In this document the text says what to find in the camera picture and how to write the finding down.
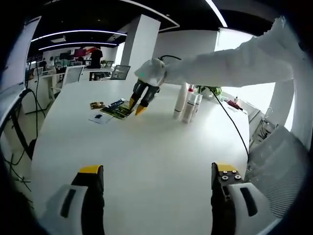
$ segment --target white pillar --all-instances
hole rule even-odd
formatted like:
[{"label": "white pillar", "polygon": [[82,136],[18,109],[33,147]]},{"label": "white pillar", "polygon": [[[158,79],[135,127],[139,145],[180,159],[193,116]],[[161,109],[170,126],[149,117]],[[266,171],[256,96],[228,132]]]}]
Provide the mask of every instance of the white pillar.
[{"label": "white pillar", "polygon": [[293,99],[293,92],[293,80],[275,83],[270,102],[273,112],[268,112],[268,120],[270,122],[285,125]]},{"label": "white pillar", "polygon": [[130,23],[124,45],[121,65],[131,66],[127,81],[135,83],[134,72],[152,58],[160,22],[141,15]]}]

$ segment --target small card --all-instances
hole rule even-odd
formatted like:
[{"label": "small card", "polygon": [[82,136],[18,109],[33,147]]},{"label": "small card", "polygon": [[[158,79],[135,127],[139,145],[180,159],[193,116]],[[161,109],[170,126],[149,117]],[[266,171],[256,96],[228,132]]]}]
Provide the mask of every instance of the small card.
[{"label": "small card", "polygon": [[104,124],[108,123],[112,118],[113,117],[110,115],[96,112],[90,116],[89,121],[104,125]]}]

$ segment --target white table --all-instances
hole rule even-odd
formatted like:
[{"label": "white table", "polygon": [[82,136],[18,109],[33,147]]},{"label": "white table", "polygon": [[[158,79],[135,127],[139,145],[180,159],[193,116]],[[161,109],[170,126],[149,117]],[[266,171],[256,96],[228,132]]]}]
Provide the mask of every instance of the white table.
[{"label": "white table", "polygon": [[[38,216],[62,185],[85,165],[104,166],[104,227],[108,235],[207,235],[211,233],[211,164],[226,162],[241,175],[247,155],[222,108],[202,100],[190,124],[172,118],[180,87],[164,84],[140,116],[88,120],[89,104],[128,99],[133,84],[94,81],[67,84],[40,131],[31,189]],[[248,146],[248,117],[227,109]]]}]

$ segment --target screen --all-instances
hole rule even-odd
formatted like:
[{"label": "screen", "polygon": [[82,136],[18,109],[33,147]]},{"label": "screen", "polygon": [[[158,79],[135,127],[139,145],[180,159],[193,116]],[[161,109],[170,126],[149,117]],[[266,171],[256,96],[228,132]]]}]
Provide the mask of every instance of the screen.
[{"label": "screen", "polygon": [[86,49],[75,49],[74,56],[85,56],[86,55]]}]

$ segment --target ceiling light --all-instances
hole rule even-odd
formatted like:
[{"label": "ceiling light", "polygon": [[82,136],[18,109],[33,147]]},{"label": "ceiling light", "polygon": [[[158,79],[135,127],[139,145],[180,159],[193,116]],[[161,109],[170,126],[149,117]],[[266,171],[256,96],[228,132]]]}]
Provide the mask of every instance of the ceiling light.
[{"label": "ceiling light", "polygon": [[210,5],[210,7],[212,8],[212,10],[214,11],[215,15],[219,18],[221,24],[223,25],[223,27],[227,28],[227,24],[226,21],[224,20],[222,14],[220,13],[220,11],[217,9],[216,5],[214,4],[214,2],[212,0],[205,0],[207,2],[207,4]]},{"label": "ceiling light", "polygon": [[81,42],[81,43],[63,43],[63,44],[58,44],[58,45],[52,45],[48,47],[43,47],[40,48],[39,50],[44,50],[52,47],[59,47],[59,46],[65,46],[65,45],[72,45],[72,44],[102,44],[102,45],[112,45],[112,46],[117,46],[117,44],[114,43],[94,43],[94,42]]},{"label": "ceiling light", "polygon": [[125,34],[125,33],[103,31],[103,30],[80,29],[80,30],[70,30],[70,31],[63,31],[63,32],[58,32],[58,33],[47,34],[47,35],[44,35],[44,36],[41,36],[39,38],[35,38],[35,39],[31,40],[31,42],[37,41],[38,39],[58,35],[58,34],[77,33],[77,32],[111,33],[111,34],[118,34],[118,35],[122,35],[122,36],[127,36],[127,34]]},{"label": "ceiling light", "polygon": [[120,0],[120,1],[124,1],[124,2],[130,3],[130,4],[133,4],[133,5],[142,7],[142,8],[144,8],[144,9],[146,9],[146,10],[149,10],[149,11],[151,11],[151,12],[153,12],[153,13],[155,13],[155,14],[158,14],[159,16],[161,16],[161,17],[167,19],[168,21],[172,22],[172,23],[175,25],[175,26],[173,26],[173,27],[161,29],[161,30],[159,30],[159,32],[166,31],[166,30],[173,29],[173,28],[179,28],[179,27],[180,27],[180,25],[179,25],[177,22],[175,22],[174,20],[172,20],[171,18],[169,18],[169,17],[163,15],[162,13],[160,13],[160,12],[158,12],[158,11],[156,11],[156,10],[154,10],[154,9],[152,9],[152,8],[150,8],[150,7],[148,7],[148,6],[145,6],[145,5],[143,5],[143,4],[140,4],[140,3],[135,2],[135,1],[132,1],[132,0]]}]

